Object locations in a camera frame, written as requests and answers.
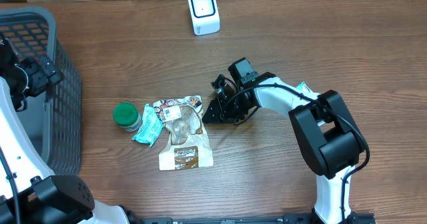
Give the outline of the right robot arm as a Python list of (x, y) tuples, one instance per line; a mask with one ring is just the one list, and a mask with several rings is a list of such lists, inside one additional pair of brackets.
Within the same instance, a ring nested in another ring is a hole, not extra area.
[(374, 223), (372, 214), (350, 209), (351, 177), (367, 166), (370, 150), (340, 94), (292, 87), (273, 73), (259, 74), (245, 57), (228, 71), (230, 77), (211, 82), (216, 98), (202, 121), (241, 125), (260, 108), (275, 111), (290, 120), (300, 153), (316, 174), (312, 212), (285, 214), (283, 223)]

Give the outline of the teal tissue pack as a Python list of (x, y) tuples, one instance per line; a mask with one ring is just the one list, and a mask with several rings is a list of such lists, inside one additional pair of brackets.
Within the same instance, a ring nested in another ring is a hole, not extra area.
[(304, 93), (311, 93), (312, 90), (306, 85), (306, 83), (303, 81), (298, 86), (297, 89), (303, 91)]

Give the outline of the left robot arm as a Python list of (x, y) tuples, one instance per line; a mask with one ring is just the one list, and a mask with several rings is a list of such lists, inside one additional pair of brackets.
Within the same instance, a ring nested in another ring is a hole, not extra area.
[(10, 40), (1, 38), (1, 222), (139, 223), (122, 206), (93, 198), (76, 175), (56, 175), (40, 158), (17, 114), (63, 80), (47, 55), (19, 60)]

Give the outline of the beige snack pouch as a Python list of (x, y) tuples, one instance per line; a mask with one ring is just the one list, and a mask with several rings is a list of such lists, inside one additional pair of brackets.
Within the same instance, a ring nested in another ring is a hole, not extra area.
[(199, 95), (156, 101), (153, 107), (169, 132), (167, 145), (159, 154), (161, 171), (214, 164), (209, 137), (201, 120), (203, 103)]

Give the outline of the green bottle cap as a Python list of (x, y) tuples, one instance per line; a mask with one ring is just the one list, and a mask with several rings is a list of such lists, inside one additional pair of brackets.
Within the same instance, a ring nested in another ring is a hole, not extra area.
[(137, 108), (131, 103), (120, 103), (113, 110), (113, 120), (125, 131), (134, 132), (142, 126)]

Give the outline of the teal wipes packet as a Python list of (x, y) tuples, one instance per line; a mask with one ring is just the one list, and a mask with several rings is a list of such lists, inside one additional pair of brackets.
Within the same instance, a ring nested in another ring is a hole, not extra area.
[(149, 103), (144, 106), (142, 121), (142, 126), (132, 137), (132, 140), (153, 147), (162, 132), (163, 123), (157, 116), (155, 109)]

